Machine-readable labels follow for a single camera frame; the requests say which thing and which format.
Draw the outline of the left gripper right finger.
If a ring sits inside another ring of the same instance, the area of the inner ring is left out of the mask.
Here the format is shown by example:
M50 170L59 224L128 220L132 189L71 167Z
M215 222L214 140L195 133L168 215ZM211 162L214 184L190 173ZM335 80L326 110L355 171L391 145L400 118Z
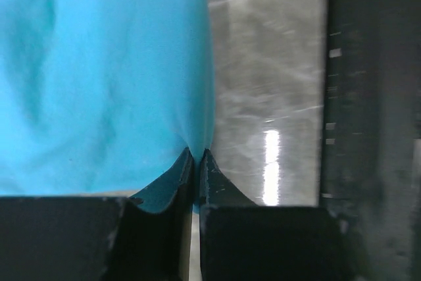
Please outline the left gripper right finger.
M201 161L203 280L364 280L346 222L320 207L262 206L219 169Z

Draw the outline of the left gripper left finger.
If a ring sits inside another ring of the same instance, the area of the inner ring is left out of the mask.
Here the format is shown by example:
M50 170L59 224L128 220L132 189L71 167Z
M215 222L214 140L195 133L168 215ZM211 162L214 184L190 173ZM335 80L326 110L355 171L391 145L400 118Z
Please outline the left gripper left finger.
M131 197L2 197L2 280L187 280L193 157Z

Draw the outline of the light blue t-shirt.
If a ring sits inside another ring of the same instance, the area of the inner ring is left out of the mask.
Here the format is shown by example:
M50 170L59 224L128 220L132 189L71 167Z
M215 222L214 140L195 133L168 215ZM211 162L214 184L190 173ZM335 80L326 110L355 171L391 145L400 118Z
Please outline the light blue t-shirt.
M214 113L207 0L1 0L1 195L141 190Z

